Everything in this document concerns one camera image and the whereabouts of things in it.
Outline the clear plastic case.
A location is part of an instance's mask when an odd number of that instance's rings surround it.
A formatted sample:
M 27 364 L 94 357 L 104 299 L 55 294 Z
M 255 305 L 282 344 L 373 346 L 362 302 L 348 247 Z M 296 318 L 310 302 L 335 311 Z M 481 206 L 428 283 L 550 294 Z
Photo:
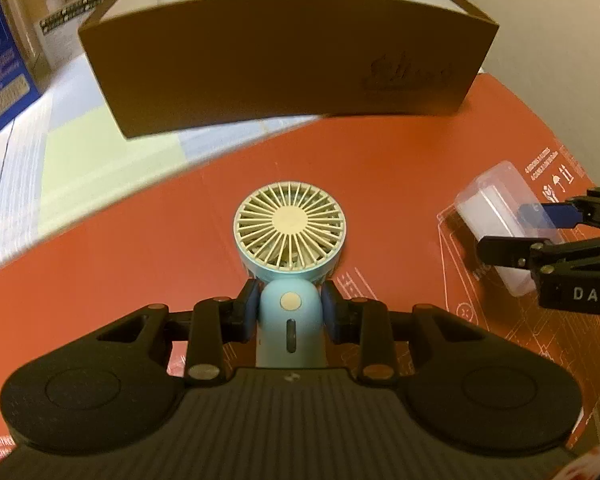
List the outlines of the clear plastic case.
M 508 160 L 486 170 L 458 192 L 437 214 L 444 304 L 477 307 L 480 287 L 505 297 L 521 298 L 535 291 L 528 270 L 490 266 L 479 260 L 476 246 L 485 236 L 562 236 L 541 211 L 524 177 Z

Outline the teal handheld mini fan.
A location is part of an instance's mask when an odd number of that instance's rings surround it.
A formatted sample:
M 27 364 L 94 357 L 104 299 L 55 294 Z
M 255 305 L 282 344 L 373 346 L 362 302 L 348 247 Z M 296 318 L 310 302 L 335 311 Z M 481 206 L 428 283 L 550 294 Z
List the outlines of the teal handheld mini fan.
M 260 286 L 256 365 L 327 365 L 320 288 L 336 268 L 347 236 L 341 206 L 299 181 L 250 193 L 234 215 L 235 245 Z

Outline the red Motul cardboard mat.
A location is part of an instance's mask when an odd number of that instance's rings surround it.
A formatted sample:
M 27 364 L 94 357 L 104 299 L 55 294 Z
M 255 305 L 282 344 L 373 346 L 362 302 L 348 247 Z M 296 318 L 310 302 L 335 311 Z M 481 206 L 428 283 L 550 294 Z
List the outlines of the red Motul cardboard mat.
M 128 140 L 97 107 L 53 131 L 46 154 L 65 170 L 79 157 L 120 162 L 143 151 L 137 192 L 96 207 L 0 264 L 0 390 L 20 365 L 146 304 L 188 310 L 233 296 L 247 270 L 234 237 L 254 196 L 250 247 L 277 270 L 340 246 L 332 280 L 346 297 L 389 308 L 435 304 L 567 367 L 584 406 L 600 397 L 600 321 L 513 296 L 477 259 L 454 206 L 476 177 L 503 166 L 543 202 L 591 180 L 547 125 L 489 75 L 449 117 L 309 119 L 194 130 L 193 166 L 172 170 L 175 134 Z M 0 414 L 0 459 L 14 442 Z

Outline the pastel checkered tablecloth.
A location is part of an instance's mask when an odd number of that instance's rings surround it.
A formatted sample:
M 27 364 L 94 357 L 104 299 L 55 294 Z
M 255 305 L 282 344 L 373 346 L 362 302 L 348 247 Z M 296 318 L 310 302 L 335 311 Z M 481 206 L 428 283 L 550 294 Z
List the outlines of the pastel checkered tablecloth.
M 128 140 L 80 55 L 0 132 L 0 267 L 172 174 L 310 120 L 266 118 Z

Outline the brown cardboard storage box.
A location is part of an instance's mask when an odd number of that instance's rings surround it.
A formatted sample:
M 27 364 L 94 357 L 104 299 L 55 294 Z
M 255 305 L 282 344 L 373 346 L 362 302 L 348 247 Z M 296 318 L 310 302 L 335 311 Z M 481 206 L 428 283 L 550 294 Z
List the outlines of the brown cardboard storage box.
M 449 115 L 498 32 L 467 0 L 106 0 L 79 37 L 128 138 L 269 117 Z

